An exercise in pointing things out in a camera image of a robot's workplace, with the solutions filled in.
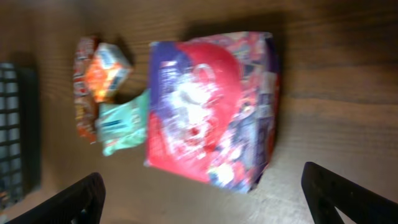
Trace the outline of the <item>green snack packet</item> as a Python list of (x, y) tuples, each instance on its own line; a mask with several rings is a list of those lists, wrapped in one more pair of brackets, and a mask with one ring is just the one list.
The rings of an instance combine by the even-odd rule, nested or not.
[(98, 141), (103, 145), (103, 155), (141, 145), (147, 139), (147, 116), (150, 90), (127, 103), (99, 105), (96, 120)]

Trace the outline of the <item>small orange tissue box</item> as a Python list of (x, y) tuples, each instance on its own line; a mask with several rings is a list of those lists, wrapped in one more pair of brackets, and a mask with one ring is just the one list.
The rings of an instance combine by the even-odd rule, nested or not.
[(97, 103), (111, 101), (132, 72), (127, 58), (117, 45), (100, 43), (85, 74), (84, 81)]

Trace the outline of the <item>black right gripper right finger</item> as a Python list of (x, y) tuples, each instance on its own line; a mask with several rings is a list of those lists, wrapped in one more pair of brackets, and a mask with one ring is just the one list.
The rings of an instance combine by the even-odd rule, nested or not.
[(314, 163), (306, 162), (301, 186), (314, 223), (397, 223), (397, 204)]

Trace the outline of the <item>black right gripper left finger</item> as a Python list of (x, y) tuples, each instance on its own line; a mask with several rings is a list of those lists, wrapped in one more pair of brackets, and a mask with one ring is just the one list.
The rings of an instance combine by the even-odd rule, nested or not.
[(103, 178), (94, 172), (8, 224), (99, 224), (105, 197)]

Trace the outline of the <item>orange candy wrapper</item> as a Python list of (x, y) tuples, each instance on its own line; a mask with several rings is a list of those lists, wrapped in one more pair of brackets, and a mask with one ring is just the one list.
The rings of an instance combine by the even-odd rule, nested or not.
[(96, 142), (95, 121), (98, 117), (98, 105), (85, 83), (85, 72), (98, 47), (98, 38), (94, 35), (82, 37), (77, 45), (73, 63), (73, 94), (75, 121), (78, 134), (87, 138), (90, 144)]

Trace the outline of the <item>purple pink snack packet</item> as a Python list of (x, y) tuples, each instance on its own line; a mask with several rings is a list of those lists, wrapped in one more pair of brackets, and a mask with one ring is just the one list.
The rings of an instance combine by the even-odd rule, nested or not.
[(273, 35), (231, 32), (150, 47), (146, 164), (247, 193), (274, 149), (280, 72)]

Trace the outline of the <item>grey plastic basket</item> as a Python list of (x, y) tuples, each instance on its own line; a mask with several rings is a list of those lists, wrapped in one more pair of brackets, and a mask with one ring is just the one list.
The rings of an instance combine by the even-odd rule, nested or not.
[(40, 186), (40, 102), (31, 68), (1, 64), (1, 210)]

